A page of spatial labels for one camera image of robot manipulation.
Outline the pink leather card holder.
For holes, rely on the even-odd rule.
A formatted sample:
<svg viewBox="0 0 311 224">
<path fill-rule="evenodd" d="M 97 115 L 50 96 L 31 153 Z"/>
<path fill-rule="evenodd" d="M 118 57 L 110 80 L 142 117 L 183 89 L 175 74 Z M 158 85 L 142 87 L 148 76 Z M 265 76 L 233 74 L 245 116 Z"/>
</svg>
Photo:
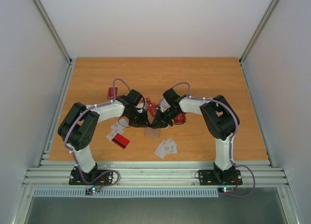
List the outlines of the pink leather card holder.
<svg viewBox="0 0 311 224">
<path fill-rule="evenodd" d="M 144 136 L 146 138 L 160 138 L 160 129 L 145 128 Z"/>
</svg>

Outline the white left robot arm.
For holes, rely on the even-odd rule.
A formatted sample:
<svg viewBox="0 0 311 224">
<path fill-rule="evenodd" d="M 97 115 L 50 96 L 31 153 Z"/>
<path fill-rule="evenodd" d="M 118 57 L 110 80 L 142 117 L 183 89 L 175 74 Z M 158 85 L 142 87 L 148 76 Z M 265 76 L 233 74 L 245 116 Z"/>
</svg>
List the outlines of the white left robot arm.
<svg viewBox="0 0 311 224">
<path fill-rule="evenodd" d="M 93 184 L 98 178 L 98 172 L 94 169 L 96 162 L 90 150 L 97 124 L 112 118 L 126 117 L 133 127 L 147 127 L 147 112 L 143 106 L 137 107 L 142 99 L 142 95 L 136 98 L 122 95 L 116 100 L 94 105 L 77 102 L 65 116 L 58 128 L 58 135 L 72 153 L 76 166 L 81 170 L 80 178 L 86 184 Z"/>
</svg>

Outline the white card under arm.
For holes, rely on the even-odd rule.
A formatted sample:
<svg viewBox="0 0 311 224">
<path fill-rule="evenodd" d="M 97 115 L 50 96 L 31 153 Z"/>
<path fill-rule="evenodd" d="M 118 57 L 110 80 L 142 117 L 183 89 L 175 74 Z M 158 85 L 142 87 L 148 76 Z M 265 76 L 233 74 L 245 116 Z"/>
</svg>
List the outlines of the white card under arm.
<svg viewBox="0 0 311 224">
<path fill-rule="evenodd" d="M 116 134 L 123 134 L 124 133 L 124 129 L 127 128 L 129 125 L 128 125 L 128 121 L 125 119 L 125 118 L 120 118 L 118 119 L 118 121 L 113 124 L 111 126 L 111 132 L 106 136 L 106 138 L 109 140 L 109 141 L 112 141 L 112 139 L 114 138 L 114 136 Z"/>
</svg>

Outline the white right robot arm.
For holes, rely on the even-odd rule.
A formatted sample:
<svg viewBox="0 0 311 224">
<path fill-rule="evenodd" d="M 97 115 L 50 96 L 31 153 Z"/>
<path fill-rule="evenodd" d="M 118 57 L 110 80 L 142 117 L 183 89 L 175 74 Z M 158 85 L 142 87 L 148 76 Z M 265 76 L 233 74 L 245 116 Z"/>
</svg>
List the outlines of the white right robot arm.
<svg viewBox="0 0 311 224">
<path fill-rule="evenodd" d="M 233 141 L 240 120 L 226 98 L 217 95 L 214 98 L 198 98 L 191 96 L 176 96 L 168 101 L 170 107 L 164 112 L 158 110 L 150 127 L 165 128 L 173 125 L 173 119 L 181 113 L 202 115 L 210 134 L 215 138 L 216 158 L 214 177 L 219 183 L 231 179 L 231 169 L 235 166 L 233 160 Z"/>
</svg>

